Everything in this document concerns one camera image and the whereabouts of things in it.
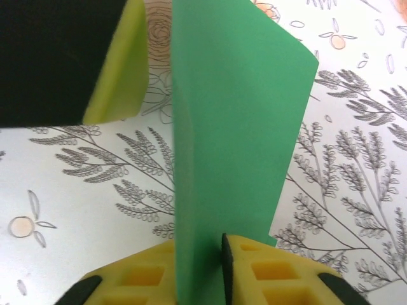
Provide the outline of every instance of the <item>green paper fold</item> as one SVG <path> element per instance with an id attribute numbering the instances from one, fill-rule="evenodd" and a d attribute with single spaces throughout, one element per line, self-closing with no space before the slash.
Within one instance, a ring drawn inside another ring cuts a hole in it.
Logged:
<path id="1" fill-rule="evenodd" d="M 249 0 L 172 5 L 178 305 L 218 305 L 221 234 L 268 241 L 318 62 Z"/>

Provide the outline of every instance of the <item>green paper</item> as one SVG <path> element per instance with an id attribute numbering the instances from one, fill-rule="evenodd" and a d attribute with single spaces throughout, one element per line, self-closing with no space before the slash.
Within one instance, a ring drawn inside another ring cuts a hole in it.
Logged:
<path id="1" fill-rule="evenodd" d="M 173 0 L 178 305 L 224 304 L 221 234 L 266 243 L 318 63 L 249 0 Z"/>

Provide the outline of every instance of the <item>white paper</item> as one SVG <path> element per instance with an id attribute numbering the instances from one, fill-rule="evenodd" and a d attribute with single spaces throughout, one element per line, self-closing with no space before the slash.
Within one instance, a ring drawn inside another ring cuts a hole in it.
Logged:
<path id="1" fill-rule="evenodd" d="M 404 304 L 407 24 L 390 1 L 270 3 L 320 61 L 270 234 L 370 303 Z"/>

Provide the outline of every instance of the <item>leaf sketch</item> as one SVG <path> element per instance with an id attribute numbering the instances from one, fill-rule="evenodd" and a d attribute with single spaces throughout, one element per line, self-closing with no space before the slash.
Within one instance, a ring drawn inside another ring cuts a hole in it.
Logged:
<path id="1" fill-rule="evenodd" d="M 70 168 L 62 173 L 81 177 L 87 183 L 111 181 L 112 187 L 123 202 L 115 207 L 119 212 L 145 222 L 159 222 L 162 215 L 173 217 L 174 208 L 174 153 L 165 139 L 154 129 L 148 133 L 136 130 L 133 136 L 117 133 L 126 144 L 123 154 L 115 154 L 98 145 L 96 137 L 101 134 L 98 126 L 49 127 L 42 138 L 32 138 L 31 142 L 43 145 L 78 146 L 75 149 L 63 147 L 55 157 Z M 61 144 L 60 139 L 70 139 Z M 156 182 L 160 189 L 141 189 L 133 182 L 124 179 L 129 170 L 143 173 Z M 41 227 L 54 227 L 49 222 L 36 222 Z M 174 224 L 158 225 L 153 234 L 163 238 L 174 237 Z M 42 235 L 34 235 L 40 245 L 46 245 Z"/>
<path id="2" fill-rule="evenodd" d="M 337 5 L 337 0 L 307 0 L 307 4 L 313 4 L 321 10 L 330 10 L 333 6 Z"/>
<path id="3" fill-rule="evenodd" d="M 387 125 L 395 136 L 393 143 L 396 147 L 407 151 L 407 130 L 396 123 L 396 119 L 407 121 L 407 90 L 399 85 L 389 90 L 379 90 L 384 100 L 379 102 L 371 98 L 371 91 L 367 82 L 351 70 L 341 70 L 337 73 L 320 71 L 317 84 L 331 90 L 328 95 L 337 98 L 346 98 L 346 106 L 355 114 L 354 118 L 368 122 L 371 126 Z"/>
<path id="4" fill-rule="evenodd" d="M 339 88 L 346 82 L 354 86 L 353 93 L 369 90 L 352 73 L 325 72 L 320 77 L 321 83 L 329 81 L 327 85 L 331 88 Z M 304 176 L 305 184 L 317 184 L 321 193 L 313 195 L 306 185 L 300 184 L 300 178 L 287 174 L 288 183 L 298 189 L 293 195 L 296 210 L 293 221 L 274 235 L 277 246 L 327 264 L 345 278 L 350 270 L 357 272 L 360 282 L 355 289 L 365 297 L 395 282 L 401 281 L 407 288 L 406 217 L 401 207 L 395 207 L 395 225 L 392 225 L 389 215 L 383 212 L 383 204 L 399 194 L 397 176 L 401 171 L 394 161 L 387 160 L 378 132 L 364 133 L 359 126 L 349 131 L 339 130 L 335 144 L 321 143 L 322 133 L 319 122 L 302 124 L 297 139 L 299 153 L 293 155 L 293 163 Z M 338 155 L 345 157 L 345 162 L 337 162 Z M 339 185 L 350 189 L 348 196 L 339 196 Z M 353 218 L 354 225 L 337 216 L 339 206 Z M 339 235 L 333 229 L 335 226 L 345 230 L 348 236 Z M 313 247 L 307 234 L 322 234 L 337 246 Z M 375 247 L 375 240 L 381 241 L 382 251 Z M 353 252 L 362 259 L 350 263 Z"/>

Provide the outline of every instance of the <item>botanical print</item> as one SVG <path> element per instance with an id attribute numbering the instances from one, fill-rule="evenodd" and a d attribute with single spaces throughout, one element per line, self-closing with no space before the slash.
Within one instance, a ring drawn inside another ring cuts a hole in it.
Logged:
<path id="1" fill-rule="evenodd" d="M 354 118 L 367 122 L 370 126 L 386 125 L 393 135 L 396 147 L 407 151 L 407 130 L 397 123 L 396 118 L 407 122 L 407 90 L 401 86 L 378 90 L 382 100 L 370 97 L 369 84 L 351 70 L 336 73 L 320 71 L 315 82 L 328 87 L 328 95 L 346 100 L 346 106 L 354 113 Z"/>
<path id="2" fill-rule="evenodd" d="M 25 238 L 33 235 L 39 245 L 42 248 L 45 248 L 45 237 L 41 232 L 38 231 L 37 226 L 50 229 L 56 229 L 57 227 L 47 221 L 39 220 L 41 206 L 39 204 L 38 197 L 31 190 L 28 190 L 28 197 L 33 216 L 18 216 L 13 218 L 8 224 L 8 232 L 10 235 L 16 238 Z"/>
<path id="3" fill-rule="evenodd" d="M 335 18 L 332 18 L 332 28 L 334 32 L 326 32 L 320 34 L 319 37 L 329 38 L 329 42 L 334 49 L 342 50 L 346 47 L 346 39 L 357 39 L 355 36 L 350 35 L 340 35 L 339 25 Z"/>
<path id="4" fill-rule="evenodd" d="M 171 2 L 146 3 L 148 51 L 154 65 L 170 63 Z"/>
<path id="5" fill-rule="evenodd" d="M 345 279 L 350 271 L 356 272 L 355 289 L 367 298 L 396 282 L 407 288 L 406 218 L 397 205 L 392 215 L 383 212 L 383 206 L 399 196 L 401 171 L 394 160 L 387 159 L 382 136 L 360 126 L 339 130 L 335 143 L 322 143 L 322 136 L 319 122 L 302 124 L 296 150 L 302 153 L 294 154 L 293 162 L 308 184 L 318 185 L 320 194 L 312 195 L 299 177 L 287 174 L 287 181 L 296 187 L 296 211 L 293 222 L 274 235 L 278 247 L 327 264 Z M 347 161 L 337 162 L 338 156 Z M 340 181 L 348 191 L 339 188 Z M 343 213 L 334 212 L 338 205 Z M 349 217 L 353 226 L 346 221 Z M 395 226 L 390 225 L 391 217 Z M 309 234 L 319 234 L 324 243 L 311 247 Z M 330 240 L 337 247 L 323 246 Z"/>
<path id="6" fill-rule="evenodd" d="M 274 5 L 269 3 L 262 3 L 261 0 L 252 0 L 252 2 L 269 18 L 276 21 L 277 23 L 280 21 L 280 13 Z"/>
<path id="7" fill-rule="evenodd" d="M 43 128 L 39 134 L 46 136 L 30 141 L 46 146 L 64 146 L 55 155 L 69 166 L 62 171 L 64 174 L 92 184 L 110 182 L 123 200 L 112 203 L 118 211 L 152 223 L 160 222 L 160 217 L 170 217 L 165 224 L 154 226 L 152 232 L 163 238 L 174 236 L 174 153 L 156 130 L 148 128 L 148 133 L 136 130 L 131 137 L 117 133 L 116 136 L 126 145 L 123 154 L 115 154 L 99 145 L 98 137 L 102 133 L 94 125 L 49 127 Z M 143 173 L 160 189 L 153 186 L 141 189 L 125 178 L 130 171 Z"/>

